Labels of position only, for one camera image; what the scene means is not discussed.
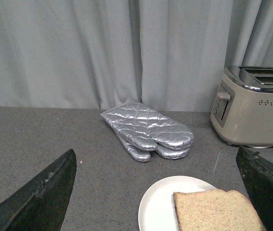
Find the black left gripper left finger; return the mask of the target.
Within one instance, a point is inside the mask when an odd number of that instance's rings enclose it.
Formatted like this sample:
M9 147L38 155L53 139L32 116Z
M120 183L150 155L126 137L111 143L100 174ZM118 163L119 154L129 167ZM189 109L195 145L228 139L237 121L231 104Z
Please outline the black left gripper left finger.
M70 149L0 203L0 231L59 231L76 171Z

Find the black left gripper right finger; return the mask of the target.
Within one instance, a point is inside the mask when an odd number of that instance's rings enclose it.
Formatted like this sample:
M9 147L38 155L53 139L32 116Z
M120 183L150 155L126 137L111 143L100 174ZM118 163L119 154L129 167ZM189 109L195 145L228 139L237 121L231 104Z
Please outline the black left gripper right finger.
M259 218L266 230L273 231L273 163L243 146L236 163Z

